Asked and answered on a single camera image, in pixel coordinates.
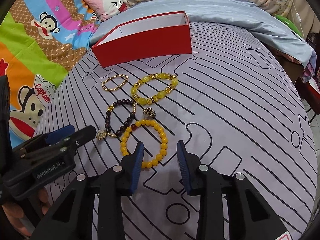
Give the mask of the person's left hand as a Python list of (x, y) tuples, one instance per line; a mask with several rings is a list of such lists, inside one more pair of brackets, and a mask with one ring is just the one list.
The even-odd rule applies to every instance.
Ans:
[[(42, 213), (45, 215), (50, 208), (50, 203), (48, 200), (48, 192), (45, 188), (38, 191), (37, 196), (40, 200), (40, 208)], [(20, 219), (24, 217), (24, 212), (20, 206), (15, 203), (7, 202), (2, 205), (3, 211), (7, 216), (10, 224), (24, 237), (30, 237), (30, 233), (27, 228), (21, 223)]]

